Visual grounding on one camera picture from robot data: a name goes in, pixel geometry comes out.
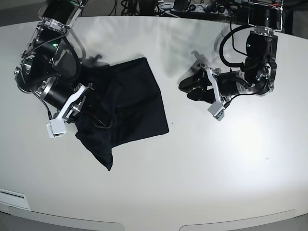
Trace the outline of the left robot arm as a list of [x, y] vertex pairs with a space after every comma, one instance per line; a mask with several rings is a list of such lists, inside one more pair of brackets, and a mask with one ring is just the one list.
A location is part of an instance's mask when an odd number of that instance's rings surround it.
[[[204, 6], [204, 12], [228, 11], [231, 16], [247, 14], [247, 24], [231, 28], [219, 46], [221, 61], [230, 68], [229, 72], [213, 72], [214, 82], [206, 73], [205, 64], [198, 65], [198, 71], [179, 83], [179, 90], [194, 101], [214, 103], [221, 100], [228, 107], [239, 96], [264, 95], [274, 89], [276, 78], [276, 51], [278, 37], [283, 25], [282, 0], [249, 0], [237, 3], [234, 0], [212, 0]], [[250, 29], [245, 49], [245, 61], [231, 63], [224, 56], [224, 46], [234, 34]]]

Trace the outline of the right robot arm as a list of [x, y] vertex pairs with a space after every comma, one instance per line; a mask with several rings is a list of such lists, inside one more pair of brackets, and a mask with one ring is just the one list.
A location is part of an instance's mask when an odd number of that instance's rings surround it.
[[[73, 23], [83, 11], [85, 0], [48, 0], [40, 8], [40, 19], [27, 48], [16, 67], [15, 81], [19, 90], [33, 94], [45, 106], [48, 128], [55, 130], [66, 123], [74, 123], [79, 115], [93, 119], [99, 128], [110, 128], [112, 121], [104, 110], [98, 111], [90, 102], [94, 85], [82, 84], [81, 61], [67, 39]], [[72, 55], [75, 73], [66, 76], [56, 65], [60, 44], [64, 43]]]

